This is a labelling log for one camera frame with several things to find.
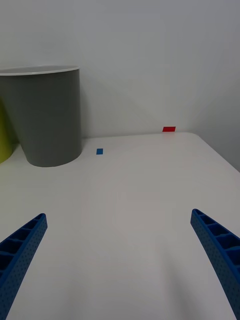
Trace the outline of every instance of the gray cylinder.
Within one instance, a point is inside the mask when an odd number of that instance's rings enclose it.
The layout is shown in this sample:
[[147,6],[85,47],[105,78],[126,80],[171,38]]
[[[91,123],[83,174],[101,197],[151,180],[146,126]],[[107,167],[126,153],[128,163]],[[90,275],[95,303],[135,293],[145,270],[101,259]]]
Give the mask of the gray cylinder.
[[0,96],[29,163],[55,167],[80,155],[78,67],[0,70]]

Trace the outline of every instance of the yellow bin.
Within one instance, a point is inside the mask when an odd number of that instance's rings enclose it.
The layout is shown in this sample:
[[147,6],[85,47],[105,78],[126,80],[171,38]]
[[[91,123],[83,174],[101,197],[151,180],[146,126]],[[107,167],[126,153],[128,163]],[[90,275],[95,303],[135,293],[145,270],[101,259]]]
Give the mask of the yellow bin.
[[0,163],[7,160],[13,153],[13,147],[7,133],[6,115],[0,99]]

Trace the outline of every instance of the red block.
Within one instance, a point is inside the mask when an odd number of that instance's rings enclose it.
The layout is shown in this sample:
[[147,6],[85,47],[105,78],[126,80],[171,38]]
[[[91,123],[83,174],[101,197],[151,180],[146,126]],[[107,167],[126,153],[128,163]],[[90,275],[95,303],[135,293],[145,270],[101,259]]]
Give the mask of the red block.
[[174,132],[176,130],[175,126],[164,126],[162,132]]

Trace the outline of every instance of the white table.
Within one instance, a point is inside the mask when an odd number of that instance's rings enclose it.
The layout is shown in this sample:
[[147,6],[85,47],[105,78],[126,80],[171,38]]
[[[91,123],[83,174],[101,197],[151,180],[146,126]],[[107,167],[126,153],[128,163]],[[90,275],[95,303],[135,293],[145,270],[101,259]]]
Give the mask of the white table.
[[0,165],[0,239],[41,212],[48,229],[7,319],[235,319],[193,208],[240,235],[240,174],[194,134],[88,139],[52,168],[19,147]]

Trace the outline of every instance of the blue perforated plastic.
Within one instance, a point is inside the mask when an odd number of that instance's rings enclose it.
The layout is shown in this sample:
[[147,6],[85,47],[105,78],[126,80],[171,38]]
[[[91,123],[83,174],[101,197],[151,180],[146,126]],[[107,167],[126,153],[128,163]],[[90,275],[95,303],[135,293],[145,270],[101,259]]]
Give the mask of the blue perforated plastic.
[[0,243],[0,320],[5,320],[47,229],[44,213]]
[[237,320],[240,320],[240,239],[200,210],[191,225],[216,272]]

